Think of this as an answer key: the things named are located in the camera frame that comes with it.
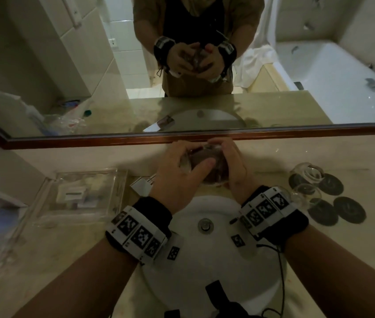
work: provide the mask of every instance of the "mirror frame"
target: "mirror frame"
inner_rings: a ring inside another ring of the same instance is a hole
[[[177,140],[206,142],[217,136],[234,140],[375,135],[375,124],[343,124],[280,128],[256,128],[231,131],[195,131],[173,133],[124,133],[63,136],[45,138],[10,138],[0,129],[0,148],[5,150],[167,144]]]

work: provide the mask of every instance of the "brown shirt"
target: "brown shirt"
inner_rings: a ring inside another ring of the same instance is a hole
[[[190,14],[199,16],[215,0],[181,0]],[[166,0],[134,0],[134,22],[148,20],[162,35]],[[233,31],[243,25],[258,27],[264,8],[264,0],[223,0],[226,10],[224,34],[230,38]],[[210,83],[207,80],[190,76],[175,78],[164,72],[163,89],[171,97],[197,97],[206,95],[231,94],[233,83],[228,81]]]

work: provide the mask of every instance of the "sink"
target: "sink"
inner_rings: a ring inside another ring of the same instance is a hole
[[[172,126],[165,131],[209,131],[245,128],[246,124],[235,113],[219,109],[189,109],[172,114]]]
[[[169,310],[179,309],[185,318],[211,317],[216,309],[205,286],[216,280],[228,299],[239,302],[250,315],[260,313],[274,297],[281,283],[278,255],[256,248],[257,242],[239,221],[229,224],[239,209],[232,199],[201,196],[174,215],[170,229],[183,239],[176,260],[170,263],[167,253],[160,252],[153,265],[142,267],[149,287]],[[244,245],[237,247],[235,242]],[[259,243],[271,245],[266,240]]]

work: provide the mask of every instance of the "bathtub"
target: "bathtub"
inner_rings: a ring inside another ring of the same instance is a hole
[[[375,81],[375,71],[329,41],[280,42],[276,51],[286,83],[300,82],[334,124],[375,123],[375,89],[366,80]]]

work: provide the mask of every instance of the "black cable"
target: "black cable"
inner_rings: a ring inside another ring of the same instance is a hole
[[[280,250],[278,248],[274,248],[274,247],[269,246],[267,244],[257,244],[257,248],[261,248],[261,247],[266,247],[266,248],[269,248],[271,250],[274,250],[275,252],[277,252],[277,255],[279,256],[279,265],[280,265],[280,274],[281,274],[281,288],[282,288],[282,293],[283,293],[282,298],[281,298],[281,312],[278,312],[277,310],[272,309],[272,308],[266,308],[261,313],[261,317],[265,318],[264,314],[265,314],[266,311],[275,312],[280,317],[282,317],[283,316],[283,312],[285,310],[285,278],[283,277],[283,266],[281,265],[281,257],[280,257],[280,253],[281,252],[280,252]]]

